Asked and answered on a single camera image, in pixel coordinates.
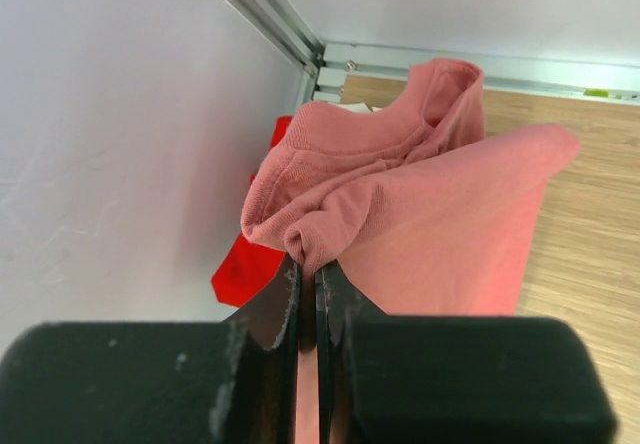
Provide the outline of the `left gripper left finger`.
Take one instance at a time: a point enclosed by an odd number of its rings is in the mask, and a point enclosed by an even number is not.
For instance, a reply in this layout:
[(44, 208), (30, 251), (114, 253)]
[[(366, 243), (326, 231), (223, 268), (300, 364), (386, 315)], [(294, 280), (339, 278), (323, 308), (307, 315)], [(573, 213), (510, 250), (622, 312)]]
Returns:
[(290, 443), (301, 277), (220, 322), (50, 322), (1, 360), (5, 443)]

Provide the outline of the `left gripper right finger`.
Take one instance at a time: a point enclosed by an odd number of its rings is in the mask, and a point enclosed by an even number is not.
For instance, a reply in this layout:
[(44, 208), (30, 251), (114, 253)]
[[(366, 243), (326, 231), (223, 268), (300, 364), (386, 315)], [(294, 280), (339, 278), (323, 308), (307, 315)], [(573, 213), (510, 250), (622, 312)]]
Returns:
[(586, 346), (542, 317), (399, 316), (315, 276), (323, 443), (611, 443)]

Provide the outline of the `folded red t shirt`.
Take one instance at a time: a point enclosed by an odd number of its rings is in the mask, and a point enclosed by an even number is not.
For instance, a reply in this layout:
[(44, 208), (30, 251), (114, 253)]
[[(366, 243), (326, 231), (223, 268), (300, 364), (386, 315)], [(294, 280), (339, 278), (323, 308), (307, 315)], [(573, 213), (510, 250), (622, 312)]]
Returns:
[(240, 233), (211, 278), (217, 300), (244, 306), (275, 276), (284, 255), (280, 250), (251, 243)]

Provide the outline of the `pink t shirt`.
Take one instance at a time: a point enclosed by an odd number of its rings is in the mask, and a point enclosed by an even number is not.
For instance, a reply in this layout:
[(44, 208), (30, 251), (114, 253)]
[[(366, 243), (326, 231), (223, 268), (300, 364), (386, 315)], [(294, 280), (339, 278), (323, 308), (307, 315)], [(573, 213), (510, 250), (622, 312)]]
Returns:
[(548, 181), (578, 154), (559, 124), (489, 137), (483, 72), (435, 59), (389, 106), (310, 102), (261, 164), (246, 239), (301, 277), (294, 441), (319, 439), (315, 276), (330, 263), (399, 316), (514, 317)]

